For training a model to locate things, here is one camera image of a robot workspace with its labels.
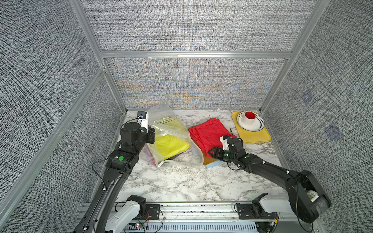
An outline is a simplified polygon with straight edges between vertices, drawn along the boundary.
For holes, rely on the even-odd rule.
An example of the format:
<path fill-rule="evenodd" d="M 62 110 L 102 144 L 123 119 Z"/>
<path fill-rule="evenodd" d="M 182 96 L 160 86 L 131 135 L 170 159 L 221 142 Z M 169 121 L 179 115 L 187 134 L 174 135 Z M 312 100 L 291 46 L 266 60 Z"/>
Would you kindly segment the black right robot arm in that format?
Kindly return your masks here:
<path fill-rule="evenodd" d="M 261 176 L 286 190 L 288 203 L 278 209 L 270 204 L 272 210 L 268 210 L 268 213 L 290 210 L 303 222 L 313 223 L 331 207 L 330 198 L 311 172 L 285 169 L 247 153 L 240 138 L 224 136 L 221 143 L 221 147 L 208 151 L 211 157 L 233 163 L 238 170 Z"/>

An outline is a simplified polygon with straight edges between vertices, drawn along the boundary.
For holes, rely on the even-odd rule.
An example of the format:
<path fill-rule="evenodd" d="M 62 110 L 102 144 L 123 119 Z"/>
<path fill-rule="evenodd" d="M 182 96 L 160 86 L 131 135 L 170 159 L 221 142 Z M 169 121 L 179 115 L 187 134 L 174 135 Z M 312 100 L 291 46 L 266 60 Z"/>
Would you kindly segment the clear plastic vacuum bag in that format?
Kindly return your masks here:
<path fill-rule="evenodd" d="M 186 125 L 164 102 L 148 110 L 149 126 L 155 129 L 153 144 L 146 144 L 144 157 L 156 168 L 186 167 L 200 169 L 204 156 L 190 137 Z"/>

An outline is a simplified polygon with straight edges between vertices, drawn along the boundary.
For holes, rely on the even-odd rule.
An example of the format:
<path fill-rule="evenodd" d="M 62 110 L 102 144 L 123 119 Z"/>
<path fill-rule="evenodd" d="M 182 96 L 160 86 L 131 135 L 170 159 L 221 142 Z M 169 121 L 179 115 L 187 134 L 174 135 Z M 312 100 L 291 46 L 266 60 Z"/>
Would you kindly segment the red garment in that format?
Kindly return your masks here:
<path fill-rule="evenodd" d="M 220 138 L 223 136 L 231 136 L 237 138 L 230 133 L 217 118 L 211 118 L 205 123 L 189 128 L 190 137 L 195 141 L 206 157 L 211 157 L 208 151 L 219 147 L 222 148 Z"/>

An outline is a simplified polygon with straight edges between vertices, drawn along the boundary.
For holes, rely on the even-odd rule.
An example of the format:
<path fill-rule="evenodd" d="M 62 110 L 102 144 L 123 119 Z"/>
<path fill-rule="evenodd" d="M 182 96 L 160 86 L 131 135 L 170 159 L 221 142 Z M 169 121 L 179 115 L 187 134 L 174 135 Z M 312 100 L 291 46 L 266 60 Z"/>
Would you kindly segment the light blue trousers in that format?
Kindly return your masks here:
<path fill-rule="evenodd" d="M 214 161 L 214 162 L 208 163 L 207 165 L 205 165 L 205 167 L 206 167 L 207 169 L 211 169 L 211 168 L 216 167 L 216 166 L 219 166 L 219 165 L 221 165 L 221 164 L 224 164 L 224 162 L 223 162 L 223 161 L 220 161 L 220 160 L 216 160 L 216 161 Z"/>

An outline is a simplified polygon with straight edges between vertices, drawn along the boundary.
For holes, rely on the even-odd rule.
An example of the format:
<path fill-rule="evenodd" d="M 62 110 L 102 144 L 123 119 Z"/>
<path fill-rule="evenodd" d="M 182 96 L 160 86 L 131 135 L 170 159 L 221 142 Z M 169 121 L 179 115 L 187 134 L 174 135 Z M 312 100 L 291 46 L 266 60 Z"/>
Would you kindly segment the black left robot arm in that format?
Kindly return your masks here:
<path fill-rule="evenodd" d="M 115 150 L 103 160 L 105 172 L 92 203 L 79 224 L 76 233 L 120 233 L 134 218 L 145 212 L 146 199 L 132 195 L 115 215 L 111 211 L 115 200 L 139 161 L 145 144 L 154 142 L 154 128 L 147 120 L 136 118 L 120 129 L 120 141 Z"/>

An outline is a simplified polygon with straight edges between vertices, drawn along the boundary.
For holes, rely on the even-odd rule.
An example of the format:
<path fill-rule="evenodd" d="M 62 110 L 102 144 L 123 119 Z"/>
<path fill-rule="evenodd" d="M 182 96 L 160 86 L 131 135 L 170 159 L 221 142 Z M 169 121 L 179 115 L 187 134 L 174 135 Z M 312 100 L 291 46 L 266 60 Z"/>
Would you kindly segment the yellow garment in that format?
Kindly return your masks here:
<path fill-rule="evenodd" d="M 156 120 L 152 127 L 155 129 L 155 142 L 149 148 L 158 163 L 190 148 L 188 131 L 177 117 Z"/>

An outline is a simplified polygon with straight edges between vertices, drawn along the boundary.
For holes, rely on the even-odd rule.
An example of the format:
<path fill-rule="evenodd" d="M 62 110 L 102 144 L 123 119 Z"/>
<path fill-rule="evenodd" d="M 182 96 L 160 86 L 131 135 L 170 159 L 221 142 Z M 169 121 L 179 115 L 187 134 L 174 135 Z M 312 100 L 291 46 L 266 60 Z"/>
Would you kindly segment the brown garment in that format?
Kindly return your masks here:
<path fill-rule="evenodd" d="M 191 150 L 192 154 L 196 156 L 199 161 L 202 161 L 204 166 L 207 166 L 217 161 L 217 159 L 214 159 L 211 156 L 207 156 L 207 153 L 200 148 L 200 146 L 195 140 L 192 140 Z"/>

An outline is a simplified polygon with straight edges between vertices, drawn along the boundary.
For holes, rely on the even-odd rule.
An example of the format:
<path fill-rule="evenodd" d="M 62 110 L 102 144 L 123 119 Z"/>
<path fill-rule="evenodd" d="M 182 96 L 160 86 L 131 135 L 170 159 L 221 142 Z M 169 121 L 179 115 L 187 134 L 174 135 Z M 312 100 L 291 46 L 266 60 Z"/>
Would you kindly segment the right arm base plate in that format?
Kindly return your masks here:
<path fill-rule="evenodd" d="M 240 220 L 250 219 L 275 219 L 277 213 L 267 213 L 258 204 L 236 203 L 234 210 L 237 212 Z"/>

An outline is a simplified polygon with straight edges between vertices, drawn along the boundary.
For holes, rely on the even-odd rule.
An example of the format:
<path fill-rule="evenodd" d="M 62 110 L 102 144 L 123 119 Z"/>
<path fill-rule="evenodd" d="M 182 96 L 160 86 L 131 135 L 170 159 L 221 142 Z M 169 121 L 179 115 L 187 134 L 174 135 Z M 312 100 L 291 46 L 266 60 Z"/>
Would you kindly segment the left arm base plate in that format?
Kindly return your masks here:
<path fill-rule="evenodd" d="M 133 220 L 159 220 L 160 207 L 159 204 L 146 204 L 145 210 L 141 211 Z"/>

